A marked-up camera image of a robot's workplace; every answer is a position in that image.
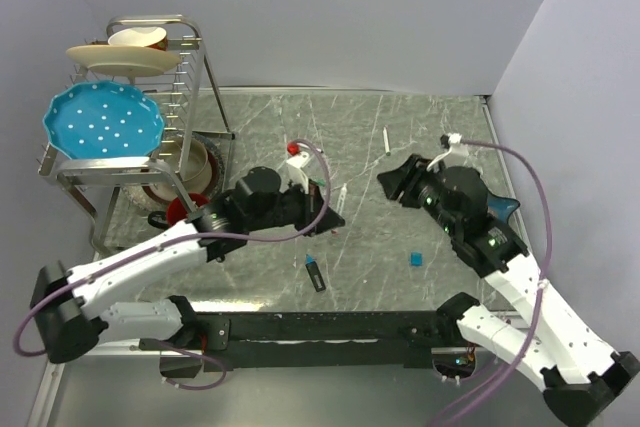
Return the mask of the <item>white pen red tip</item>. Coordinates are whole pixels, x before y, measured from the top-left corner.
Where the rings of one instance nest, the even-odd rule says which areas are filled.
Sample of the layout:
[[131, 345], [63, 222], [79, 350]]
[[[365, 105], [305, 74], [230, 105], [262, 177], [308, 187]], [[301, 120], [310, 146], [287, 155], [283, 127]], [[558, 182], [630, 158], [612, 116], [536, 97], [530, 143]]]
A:
[[340, 191], [338, 194], [338, 200], [336, 202], [336, 207], [335, 207], [335, 211], [338, 215], [341, 215], [344, 211], [344, 205], [345, 205], [347, 193], [348, 193], [348, 186], [347, 186], [347, 183], [344, 183], [340, 188]]

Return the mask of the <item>black marker blue tip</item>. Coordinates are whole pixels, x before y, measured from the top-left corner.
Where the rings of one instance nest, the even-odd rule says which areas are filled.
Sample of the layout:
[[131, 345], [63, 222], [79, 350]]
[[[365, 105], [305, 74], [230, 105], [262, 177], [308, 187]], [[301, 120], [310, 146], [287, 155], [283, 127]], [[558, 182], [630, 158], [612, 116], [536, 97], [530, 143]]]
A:
[[320, 272], [319, 266], [315, 259], [310, 255], [306, 255], [305, 268], [316, 292], [324, 292], [326, 284]]

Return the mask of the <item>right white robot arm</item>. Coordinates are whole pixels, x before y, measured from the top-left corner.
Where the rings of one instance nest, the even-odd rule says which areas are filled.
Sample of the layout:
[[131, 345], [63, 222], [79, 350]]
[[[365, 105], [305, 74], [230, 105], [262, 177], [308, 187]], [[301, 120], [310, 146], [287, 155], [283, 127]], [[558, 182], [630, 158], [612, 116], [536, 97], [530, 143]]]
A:
[[476, 169], [411, 155], [377, 180], [388, 200], [426, 211], [448, 235], [456, 256], [530, 329], [520, 331], [459, 293], [437, 310], [437, 331], [445, 343], [466, 340], [513, 365], [566, 426], [589, 425], [638, 375], [638, 359], [602, 340], [543, 276], [509, 225], [519, 202], [493, 194]]

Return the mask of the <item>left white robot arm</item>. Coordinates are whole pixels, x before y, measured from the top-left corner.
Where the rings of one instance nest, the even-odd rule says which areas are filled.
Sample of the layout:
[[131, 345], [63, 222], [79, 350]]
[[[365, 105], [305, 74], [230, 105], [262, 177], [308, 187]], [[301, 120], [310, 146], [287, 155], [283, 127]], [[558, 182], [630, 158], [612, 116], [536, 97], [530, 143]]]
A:
[[254, 241], [257, 231], [292, 226], [296, 236], [314, 236], [344, 224], [317, 185], [290, 182], [283, 189], [276, 171], [253, 168], [234, 188], [143, 243], [69, 269], [60, 262], [42, 267], [29, 314], [41, 353], [63, 364], [101, 343], [135, 338], [187, 348], [197, 340], [199, 325], [186, 298], [143, 304], [126, 296], [170, 274], [222, 262]]

